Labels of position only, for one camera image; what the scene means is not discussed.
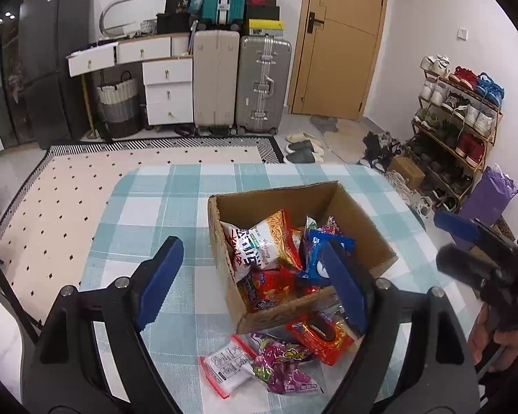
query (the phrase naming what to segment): metal screw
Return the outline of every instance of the metal screw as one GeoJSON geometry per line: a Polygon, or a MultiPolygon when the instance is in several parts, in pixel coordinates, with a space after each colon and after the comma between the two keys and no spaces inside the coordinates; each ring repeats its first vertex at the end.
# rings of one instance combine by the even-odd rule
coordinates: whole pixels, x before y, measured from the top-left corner
{"type": "Polygon", "coordinates": [[[436,297],[443,297],[445,296],[445,291],[443,291],[443,288],[440,286],[434,286],[432,289],[432,294],[436,297]]]}
{"type": "Polygon", "coordinates": [[[128,277],[119,277],[115,281],[115,286],[119,289],[126,288],[128,284],[130,283],[130,279],[128,277]]]}
{"type": "Polygon", "coordinates": [[[392,287],[392,284],[387,279],[377,279],[376,286],[380,289],[390,289],[392,287]]]}
{"type": "Polygon", "coordinates": [[[62,289],[59,291],[59,293],[63,297],[66,297],[66,296],[70,296],[71,294],[73,294],[74,290],[75,290],[75,287],[73,285],[67,285],[67,286],[62,287],[62,289]]]}

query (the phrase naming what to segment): light switch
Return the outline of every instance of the light switch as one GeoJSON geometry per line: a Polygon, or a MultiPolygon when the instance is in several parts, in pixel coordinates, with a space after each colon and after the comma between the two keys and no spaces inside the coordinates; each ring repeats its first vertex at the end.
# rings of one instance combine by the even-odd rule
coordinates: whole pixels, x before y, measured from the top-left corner
{"type": "Polygon", "coordinates": [[[459,28],[457,37],[462,40],[468,40],[468,30],[466,28],[459,28]]]}

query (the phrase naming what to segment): wooden door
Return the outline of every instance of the wooden door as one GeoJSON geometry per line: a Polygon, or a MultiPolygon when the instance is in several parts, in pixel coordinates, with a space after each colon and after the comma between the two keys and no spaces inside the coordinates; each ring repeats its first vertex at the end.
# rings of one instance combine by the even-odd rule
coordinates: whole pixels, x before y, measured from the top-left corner
{"type": "Polygon", "coordinates": [[[309,0],[308,11],[301,12],[301,57],[294,62],[294,114],[359,118],[378,54],[383,8],[384,0],[309,0]]]}

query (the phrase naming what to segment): purple bag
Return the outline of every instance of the purple bag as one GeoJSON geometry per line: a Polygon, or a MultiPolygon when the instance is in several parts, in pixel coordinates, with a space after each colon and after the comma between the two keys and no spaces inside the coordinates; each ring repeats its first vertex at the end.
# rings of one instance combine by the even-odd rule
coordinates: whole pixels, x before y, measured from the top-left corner
{"type": "MultiPolygon", "coordinates": [[[[479,219],[485,225],[492,226],[517,193],[518,187],[514,180],[503,174],[498,165],[487,167],[482,179],[461,207],[459,216],[468,220],[479,219]]],[[[472,243],[468,241],[454,236],[453,239],[462,250],[472,248],[472,243]]]]}

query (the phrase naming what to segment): silver suitcase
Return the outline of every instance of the silver suitcase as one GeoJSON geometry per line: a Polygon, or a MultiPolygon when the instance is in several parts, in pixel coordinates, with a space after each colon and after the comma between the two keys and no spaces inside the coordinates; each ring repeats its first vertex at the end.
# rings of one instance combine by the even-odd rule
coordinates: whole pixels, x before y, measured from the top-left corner
{"type": "Polygon", "coordinates": [[[290,70],[291,44],[274,37],[242,37],[236,124],[246,131],[278,133],[290,70]]]}
{"type": "Polygon", "coordinates": [[[240,35],[198,31],[194,40],[194,123],[199,127],[234,124],[240,35]]]}

